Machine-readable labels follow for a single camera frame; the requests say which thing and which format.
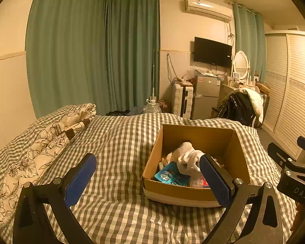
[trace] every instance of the oval mirror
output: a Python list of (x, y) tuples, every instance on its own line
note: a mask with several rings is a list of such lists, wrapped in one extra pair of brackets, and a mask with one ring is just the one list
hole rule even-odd
[(243, 51), (236, 53), (233, 64), (234, 72), (239, 73), (239, 79), (244, 79), (248, 72), (248, 60)]

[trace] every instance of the white louvered wardrobe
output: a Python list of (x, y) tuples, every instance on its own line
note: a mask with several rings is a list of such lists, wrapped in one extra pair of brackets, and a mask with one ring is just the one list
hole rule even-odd
[(270, 101), (263, 128), (294, 158), (305, 137), (305, 32), (266, 33), (267, 76)]

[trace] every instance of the gray mini fridge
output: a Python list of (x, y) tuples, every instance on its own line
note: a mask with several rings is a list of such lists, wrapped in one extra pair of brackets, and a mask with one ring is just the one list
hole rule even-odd
[(194, 82), (194, 98), (191, 119), (208, 119), (211, 108), (217, 106), (220, 78), (197, 75)]

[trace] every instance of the checkered bedding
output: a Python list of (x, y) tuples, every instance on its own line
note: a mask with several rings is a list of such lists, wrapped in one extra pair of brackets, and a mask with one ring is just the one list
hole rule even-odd
[[(25, 156), (41, 129), (75, 109), (65, 106), (38, 119), (0, 151), (0, 186), (8, 167)], [(63, 177), (87, 152), (97, 157), (94, 173), (78, 203), (71, 210), (94, 243), (201, 243), (216, 225), (224, 208), (166, 205), (145, 198), (141, 175), (163, 124), (222, 127), (236, 130), (245, 153), (251, 182), (278, 184), (280, 173), (264, 151), (255, 129), (226, 119), (187, 120), (166, 113), (138, 116), (96, 116), (76, 135), (39, 179), (46, 184)], [(281, 206), (284, 241), (295, 217), (294, 201), (277, 192)], [(238, 238), (251, 206), (246, 206), (231, 238)], [(58, 239), (66, 240), (51, 208), (46, 206)], [(13, 219), (0, 234), (12, 243)]]

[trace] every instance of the blue plastic packet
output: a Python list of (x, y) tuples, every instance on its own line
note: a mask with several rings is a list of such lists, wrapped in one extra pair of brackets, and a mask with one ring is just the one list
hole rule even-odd
[(155, 174), (155, 178), (163, 183), (186, 186), (190, 176), (181, 174), (176, 162), (171, 161), (164, 169)]

